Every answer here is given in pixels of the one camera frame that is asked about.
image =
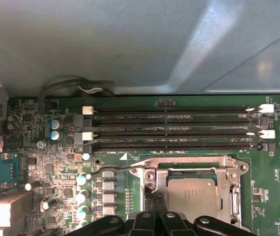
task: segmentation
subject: connector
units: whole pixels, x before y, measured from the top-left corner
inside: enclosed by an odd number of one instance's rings
[[[261,130],[258,131],[260,134],[259,137],[262,139],[275,139],[276,138],[276,132],[275,130]]]
[[[92,115],[93,107],[92,106],[83,106],[82,107],[82,115]]]
[[[32,192],[0,197],[0,227],[11,227],[32,210]]]

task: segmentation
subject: silver capacitor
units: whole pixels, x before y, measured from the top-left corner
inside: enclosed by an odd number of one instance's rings
[[[80,204],[84,203],[88,197],[89,197],[89,192],[87,190],[81,190],[76,195],[77,204],[80,205]]]
[[[32,181],[31,183],[26,183],[24,188],[25,188],[26,191],[31,191],[34,188],[40,187],[41,184],[42,184],[41,181],[35,180],[35,181]]]
[[[78,220],[84,220],[87,216],[87,214],[89,213],[89,208],[87,206],[81,206],[79,207],[78,211],[77,211],[77,219]]]
[[[51,140],[61,140],[62,139],[62,132],[57,131],[57,130],[53,130],[50,133],[50,138],[51,138]]]
[[[46,202],[43,203],[43,209],[44,210],[48,210],[49,208],[51,208],[52,206],[57,204],[57,199],[56,198],[50,198],[48,199]]]
[[[51,129],[60,129],[62,128],[62,122],[58,119],[54,119],[50,122]]]
[[[78,230],[78,229],[80,229],[83,226],[86,226],[88,224],[89,224],[89,222],[87,220],[82,220],[82,221],[79,222],[79,225],[76,227],[76,229]]]

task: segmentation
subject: dimm slot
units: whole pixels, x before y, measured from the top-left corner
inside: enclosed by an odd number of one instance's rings
[[[170,107],[158,107],[158,108],[117,108],[117,109],[97,109],[100,115],[110,115],[110,114],[122,114],[122,113],[131,113],[131,114],[141,114],[141,113],[204,113],[204,114],[213,114],[213,113],[231,113],[234,114],[252,114],[257,113],[257,110],[254,109],[251,112],[246,111],[249,107],[187,107],[187,108],[170,108]]]
[[[152,144],[106,144],[92,146],[94,151],[119,151],[119,150],[261,150],[262,144],[254,142],[215,142],[215,143],[152,143]]]

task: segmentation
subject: electrolytic capacitor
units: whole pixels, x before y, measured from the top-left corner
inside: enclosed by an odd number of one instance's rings
[[[51,138],[51,140],[60,140],[60,139],[62,139],[62,132],[53,130],[50,133],[50,138]]]
[[[17,115],[10,115],[8,116],[7,121],[12,123],[18,123],[19,117]]]
[[[37,228],[28,236],[42,236],[44,234],[44,230],[42,228]]]
[[[8,124],[7,129],[9,131],[18,131],[19,126],[17,124],[10,123],[10,124]]]
[[[80,204],[84,203],[88,197],[89,197],[89,192],[87,190],[81,190],[76,195],[77,204],[80,205]]]
[[[50,198],[48,199],[46,202],[43,203],[43,209],[44,210],[48,210],[49,208],[51,208],[52,206],[57,204],[57,199],[56,198]]]
[[[77,184],[79,186],[82,186],[86,183],[86,173],[82,172],[79,174],[79,176],[77,177]]]
[[[62,123],[61,121],[54,119],[50,122],[50,127],[51,129],[60,129],[62,128]]]
[[[26,191],[31,191],[34,188],[40,187],[41,184],[42,184],[41,181],[35,180],[35,181],[32,181],[31,183],[26,183],[24,188],[26,189]]]
[[[79,225],[76,227],[76,229],[80,229],[82,228],[83,226],[86,226],[87,224],[89,224],[89,222],[87,220],[82,220],[79,222]]]
[[[79,209],[77,211],[77,219],[84,220],[88,213],[89,213],[89,208],[87,206],[79,207]]]

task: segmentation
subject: integrated circuit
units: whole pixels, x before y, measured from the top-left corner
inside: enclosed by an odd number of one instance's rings
[[[73,197],[73,190],[71,188],[64,188],[63,194],[65,197]]]
[[[73,117],[72,116],[65,117],[64,122],[65,122],[65,124],[72,124],[73,123]]]
[[[48,224],[56,224],[56,217],[54,216],[49,216],[48,217]]]
[[[65,144],[66,145],[73,145],[73,143],[74,143],[74,140],[73,140],[72,137],[66,137],[65,138]]]
[[[67,158],[67,160],[74,160],[75,159],[75,155],[74,154],[67,154],[66,158]]]
[[[31,115],[31,114],[24,115],[23,122],[33,122],[33,115]]]
[[[3,137],[3,150],[13,151],[23,149],[24,138],[23,135],[9,135]]]
[[[52,164],[47,164],[44,166],[45,172],[53,172],[54,166]]]

